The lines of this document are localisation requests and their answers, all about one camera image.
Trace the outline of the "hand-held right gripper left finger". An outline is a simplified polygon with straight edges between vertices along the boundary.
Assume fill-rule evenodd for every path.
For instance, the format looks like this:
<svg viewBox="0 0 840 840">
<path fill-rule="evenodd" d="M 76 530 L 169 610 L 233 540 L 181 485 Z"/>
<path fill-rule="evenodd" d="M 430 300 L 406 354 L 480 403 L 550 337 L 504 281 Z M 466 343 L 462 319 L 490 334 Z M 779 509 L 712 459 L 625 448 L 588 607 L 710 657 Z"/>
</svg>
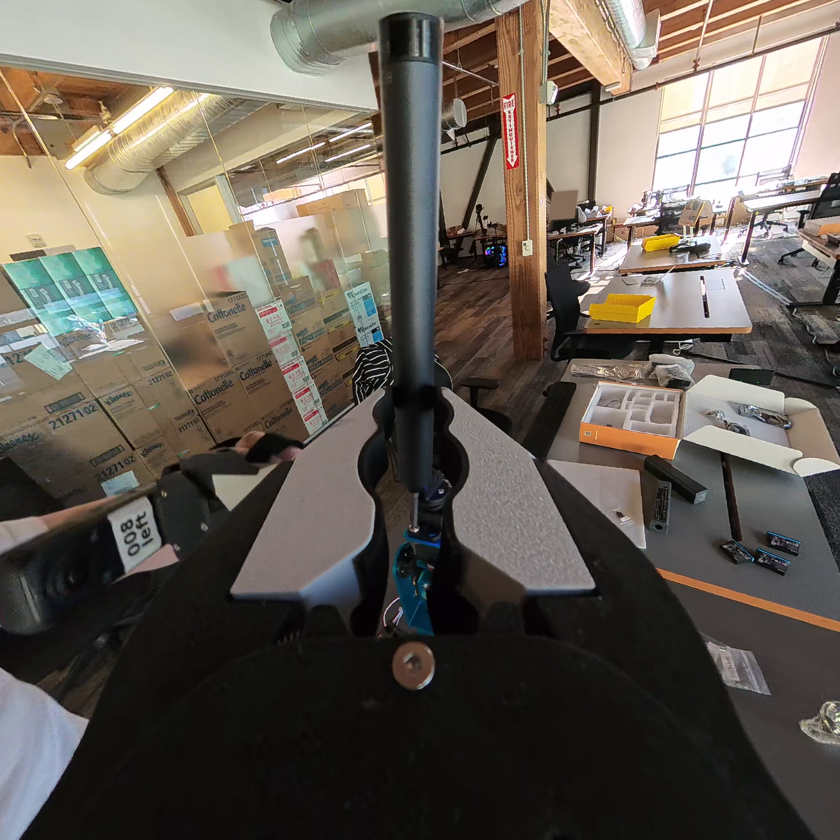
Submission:
<svg viewBox="0 0 840 840">
<path fill-rule="evenodd" d="M 390 555 L 376 488 L 390 468 L 393 419 L 391 394 L 378 389 L 296 458 L 232 585 L 234 599 L 380 617 Z"/>
</svg>

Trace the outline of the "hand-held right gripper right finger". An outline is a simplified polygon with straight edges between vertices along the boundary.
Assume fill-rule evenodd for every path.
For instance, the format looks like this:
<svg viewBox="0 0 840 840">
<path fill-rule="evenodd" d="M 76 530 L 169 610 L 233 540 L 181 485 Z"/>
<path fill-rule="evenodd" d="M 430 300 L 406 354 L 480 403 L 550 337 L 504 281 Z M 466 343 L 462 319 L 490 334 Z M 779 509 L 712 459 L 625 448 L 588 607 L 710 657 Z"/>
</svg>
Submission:
<svg viewBox="0 0 840 840">
<path fill-rule="evenodd" d="M 592 573 L 534 458 L 452 390 L 437 396 L 435 447 L 452 490 L 434 606 L 593 595 Z"/>
</svg>

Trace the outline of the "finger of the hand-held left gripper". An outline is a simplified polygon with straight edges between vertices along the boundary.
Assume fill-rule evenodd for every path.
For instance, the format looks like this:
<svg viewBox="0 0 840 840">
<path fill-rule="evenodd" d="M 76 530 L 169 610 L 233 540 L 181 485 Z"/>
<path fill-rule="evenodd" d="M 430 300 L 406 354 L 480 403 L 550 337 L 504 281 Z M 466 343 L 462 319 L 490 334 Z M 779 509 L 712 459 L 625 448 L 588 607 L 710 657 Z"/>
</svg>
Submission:
<svg viewBox="0 0 840 840">
<path fill-rule="evenodd" d="M 130 492 L 39 517 L 2 522 L 4 559 L 150 559 L 155 516 L 149 492 Z"/>
</svg>

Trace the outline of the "blue toy robot arm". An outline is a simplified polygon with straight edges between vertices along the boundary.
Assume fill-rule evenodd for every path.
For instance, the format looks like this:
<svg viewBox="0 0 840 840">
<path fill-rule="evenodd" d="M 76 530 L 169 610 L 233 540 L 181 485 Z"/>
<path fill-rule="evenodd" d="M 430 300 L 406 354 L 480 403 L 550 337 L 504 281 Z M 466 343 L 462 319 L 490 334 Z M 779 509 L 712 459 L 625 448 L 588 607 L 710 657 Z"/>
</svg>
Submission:
<svg viewBox="0 0 840 840">
<path fill-rule="evenodd" d="M 429 596 L 451 492 L 448 478 L 434 468 L 429 484 L 414 498 L 412 516 L 392 564 L 395 598 L 382 612 L 381 636 L 434 635 Z"/>
</svg>

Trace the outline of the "grey electric screwdriver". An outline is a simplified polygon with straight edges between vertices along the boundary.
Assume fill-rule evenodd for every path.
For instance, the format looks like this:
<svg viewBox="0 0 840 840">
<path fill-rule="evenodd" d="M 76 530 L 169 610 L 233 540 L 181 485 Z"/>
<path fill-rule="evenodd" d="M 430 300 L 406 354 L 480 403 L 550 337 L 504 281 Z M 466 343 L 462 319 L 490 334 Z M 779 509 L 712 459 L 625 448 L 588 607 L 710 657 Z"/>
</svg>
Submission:
<svg viewBox="0 0 840 840">
<path fill-rule="evenodd" d="M 443 36 L 443 20 L 431 14 L 401 12 L 379 23 L 392 399 L 398 478 L 413 494 L 412 532 L 433 470 Z"/>
</svg>

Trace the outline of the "white foam sheet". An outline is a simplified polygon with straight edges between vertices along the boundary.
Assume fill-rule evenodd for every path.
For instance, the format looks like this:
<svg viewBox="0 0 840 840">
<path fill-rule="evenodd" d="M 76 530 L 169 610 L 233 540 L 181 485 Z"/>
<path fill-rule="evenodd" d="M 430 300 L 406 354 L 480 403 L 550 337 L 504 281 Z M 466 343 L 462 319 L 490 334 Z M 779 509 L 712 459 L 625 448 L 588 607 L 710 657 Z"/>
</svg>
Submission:
<svg viewBox="0 0 840 840">
<path fill-rule="evenodd" d="M 637 470 L 553 459 L 548 463 L 635 546 L 646 550 L 642 483 Z"/>
</svg>

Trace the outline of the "stack of cardboard boxes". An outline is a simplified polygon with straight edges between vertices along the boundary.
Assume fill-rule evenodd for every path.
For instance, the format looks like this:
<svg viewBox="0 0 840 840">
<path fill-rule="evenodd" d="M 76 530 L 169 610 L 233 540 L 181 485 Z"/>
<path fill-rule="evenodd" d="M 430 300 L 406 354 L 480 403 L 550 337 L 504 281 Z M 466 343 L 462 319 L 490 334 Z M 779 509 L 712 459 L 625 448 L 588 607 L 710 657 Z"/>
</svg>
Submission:
<svg viewBox="0 0 840 840">
<path fill-rule="evenodd" d="M 350 314 L 367 289 L 318 292 L 265 279 L 252 223 L 180 236 L 165 194 L 82 203 L 63 182 L 2 180 L 2 264 L 101 247 L 138 323 L 57 338 L 2 269 L 22 319 L 43 334 L 2 351 L 2 457 L 62 506 L 142 485 L 248 432 L 306 441 L 352 404 L 363 343 Z"/>
</svg>

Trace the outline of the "black white striped cloth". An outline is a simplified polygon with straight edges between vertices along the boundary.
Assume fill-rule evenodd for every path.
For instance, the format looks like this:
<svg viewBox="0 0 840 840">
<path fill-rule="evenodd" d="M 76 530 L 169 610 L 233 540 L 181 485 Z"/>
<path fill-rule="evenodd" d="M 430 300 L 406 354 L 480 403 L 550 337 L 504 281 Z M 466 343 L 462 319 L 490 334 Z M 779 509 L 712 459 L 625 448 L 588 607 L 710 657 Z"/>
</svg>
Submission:
<svg viewBox="0 0 840 840">
<path fill-rule="evenodd" d="M 351 377 L 353 404 L 360 405 L 374 392 L 393 383 L 393 347 L 389 339 L 361 346 Z"/>
</svg>

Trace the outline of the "crumpled bag of parts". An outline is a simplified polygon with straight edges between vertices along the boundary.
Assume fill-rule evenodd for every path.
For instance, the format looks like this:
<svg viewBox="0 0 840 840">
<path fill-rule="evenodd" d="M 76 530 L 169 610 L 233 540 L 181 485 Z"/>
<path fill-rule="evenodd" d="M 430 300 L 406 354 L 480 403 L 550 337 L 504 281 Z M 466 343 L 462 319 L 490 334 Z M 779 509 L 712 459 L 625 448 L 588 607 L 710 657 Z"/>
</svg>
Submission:
<svg viewBox="0 0 840 840">
<path fill-rule="evenodd" d="M 667 353 L 652 353 L 648 357 L 652 365 L 651 377 L 659 387 L 688 390 L 695 384 L 696 363 L 689 358 Z"/>
</svg>

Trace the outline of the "open white cardboard box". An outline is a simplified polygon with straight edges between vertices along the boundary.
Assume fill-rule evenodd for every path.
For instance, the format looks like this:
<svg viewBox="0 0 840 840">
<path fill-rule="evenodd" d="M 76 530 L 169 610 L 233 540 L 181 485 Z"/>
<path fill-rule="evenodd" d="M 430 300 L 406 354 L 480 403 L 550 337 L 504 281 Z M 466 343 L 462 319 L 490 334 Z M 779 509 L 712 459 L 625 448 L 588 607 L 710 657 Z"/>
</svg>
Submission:
<svg viewBox="0 0 840 840">
<path fill-rule="evenodd" d="M 789 428 L 742 416 L 734 405 L 785 416 Z M 708 374 L 683 395 L 682 441 L 801 477 L 839 469 L 839 457 L 819 409 L 798 397 Z"/>
</svg>

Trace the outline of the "flat clear plastic bag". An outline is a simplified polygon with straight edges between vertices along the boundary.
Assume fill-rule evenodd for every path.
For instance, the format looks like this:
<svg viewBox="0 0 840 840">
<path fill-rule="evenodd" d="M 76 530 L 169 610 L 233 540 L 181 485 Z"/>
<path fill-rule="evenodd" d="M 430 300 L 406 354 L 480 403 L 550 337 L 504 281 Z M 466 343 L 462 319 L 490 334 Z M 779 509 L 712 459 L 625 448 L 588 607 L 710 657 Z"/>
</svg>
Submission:
<svg viewBox="0 0 840 840">
<path fill-rule="evenodd" d="M 707 641 L 707 651 L 726 686 L 771 696 L 770 688 L 753 652 L 713 641 Z"/>
</svg>

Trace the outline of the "shiny bag of parts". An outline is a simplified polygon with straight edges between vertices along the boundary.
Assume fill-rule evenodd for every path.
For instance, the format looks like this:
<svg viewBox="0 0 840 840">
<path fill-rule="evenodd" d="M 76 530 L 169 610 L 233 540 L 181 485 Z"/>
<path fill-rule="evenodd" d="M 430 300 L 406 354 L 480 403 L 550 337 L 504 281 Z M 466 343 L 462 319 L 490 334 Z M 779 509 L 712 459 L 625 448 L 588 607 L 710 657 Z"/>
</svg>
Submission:
<svg viewBox="0 0 840 840">
<path fill-rule="evenodd" d="M 783 413 L 771 411 L 748 403 L 731 403 L 732 408 L 741 417 L 751 418 L 766 425 L 783 430 L 792 428 L 792 420 Z"/>
</svg>

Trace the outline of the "clear plastic lump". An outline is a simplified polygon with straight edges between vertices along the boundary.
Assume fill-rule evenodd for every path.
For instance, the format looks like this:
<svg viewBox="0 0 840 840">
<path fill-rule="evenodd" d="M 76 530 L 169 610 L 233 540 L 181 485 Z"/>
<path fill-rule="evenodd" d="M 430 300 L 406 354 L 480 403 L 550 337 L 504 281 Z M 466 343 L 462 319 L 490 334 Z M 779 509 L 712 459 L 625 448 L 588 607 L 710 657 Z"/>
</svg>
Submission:
<svg viewBox="0 0 840 840">
<path fill-rule="evenodd" d="M 809 739 L 833 748 L 839 748 L 839 701 L 822 703 L 813 717 L 799 721 L 801 731 Z"/>
</svg>

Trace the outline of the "wooden post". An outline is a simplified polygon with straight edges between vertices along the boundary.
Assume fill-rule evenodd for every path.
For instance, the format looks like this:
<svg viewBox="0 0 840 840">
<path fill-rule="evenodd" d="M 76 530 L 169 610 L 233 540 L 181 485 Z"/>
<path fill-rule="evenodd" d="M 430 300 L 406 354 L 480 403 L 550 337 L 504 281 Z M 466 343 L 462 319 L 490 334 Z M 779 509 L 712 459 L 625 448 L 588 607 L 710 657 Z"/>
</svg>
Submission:
<svg viewBox="0 0 840 840">
<path fill-rule="evenodd" d="M 546 347 L 547 291 L 547 109 L 539 99 L 543 84 L 545 3 L 523 3 L 497 20 L 497 57 L 501 98 L 518 95 L 519 168 L 502 166 L 505 189 L 512 344 L 516 359 L 540 361 Z M 532 256 L 521 243 L 532 240 Z"/>
</svg>

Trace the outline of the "red white wall sign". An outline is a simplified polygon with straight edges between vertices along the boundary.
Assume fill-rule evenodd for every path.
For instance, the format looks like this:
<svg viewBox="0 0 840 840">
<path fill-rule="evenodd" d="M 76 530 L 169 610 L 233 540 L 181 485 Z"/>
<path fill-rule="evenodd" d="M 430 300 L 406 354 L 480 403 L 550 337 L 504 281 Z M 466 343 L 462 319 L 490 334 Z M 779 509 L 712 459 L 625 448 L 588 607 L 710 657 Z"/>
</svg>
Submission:
<svg viewBox="0 0 840 840">
<path fill-rule="evenodd" d="M 500 136 L 506 170 L 519 168 L 518 95 L 515 92 L 500 99 Z"/>
</svg>

